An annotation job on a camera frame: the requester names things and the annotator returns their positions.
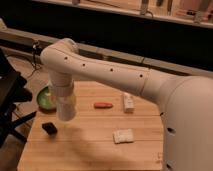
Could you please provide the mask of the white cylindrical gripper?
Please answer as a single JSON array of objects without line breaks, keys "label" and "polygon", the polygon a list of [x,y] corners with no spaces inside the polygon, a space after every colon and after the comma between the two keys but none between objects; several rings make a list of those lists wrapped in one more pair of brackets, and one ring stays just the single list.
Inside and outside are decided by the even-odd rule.
[{"label": "white cylindrical gripper", "polygon": [[75,95],[72,86],[59,87],[50,85],[49,90],[55,98],[56,112],[61,121],[70,121],[76,115]]}]

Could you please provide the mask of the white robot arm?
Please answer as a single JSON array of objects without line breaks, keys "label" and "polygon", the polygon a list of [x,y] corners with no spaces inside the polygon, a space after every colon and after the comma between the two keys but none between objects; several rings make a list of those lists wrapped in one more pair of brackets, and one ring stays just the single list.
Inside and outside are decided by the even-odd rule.
[{"label": "white robot arm", "polygon": [[163,171],[213,171],[213,79],[83,57],[69,38],[43,49],[40,59],[61,120],[75,116],[68,101],[72,76],[87,77],[158,106],[164,129]]}]

